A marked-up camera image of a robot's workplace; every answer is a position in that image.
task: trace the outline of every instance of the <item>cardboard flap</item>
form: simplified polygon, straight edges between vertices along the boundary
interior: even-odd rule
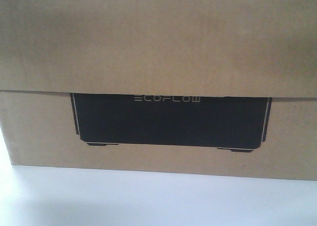
[[[317,97],[317,0],[1,0],[0,89]]]

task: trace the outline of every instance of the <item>white surface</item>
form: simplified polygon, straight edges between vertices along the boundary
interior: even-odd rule
[[[316,226],[317,182],[8,165],[0,226]]]

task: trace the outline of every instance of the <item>black device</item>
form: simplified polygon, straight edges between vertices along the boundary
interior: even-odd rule
[[[251,152],[265,141],[271,98],[71,93],[89,145],[158,144]]]

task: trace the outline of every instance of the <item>brown cardboard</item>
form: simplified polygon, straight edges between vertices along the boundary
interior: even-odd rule
[[[1,0],[0,90],[317,97],[317,0]]]
[[[317,180],[317,0],[1,0],[13,164]],[[251,153],[88,146],[69,93],[273,97]]]
[[[76,134],[69,94],[1,92],[14,164],[317,180],[317,99],[273,98],[266,141],[251,153],[208,147],[89,146]]]

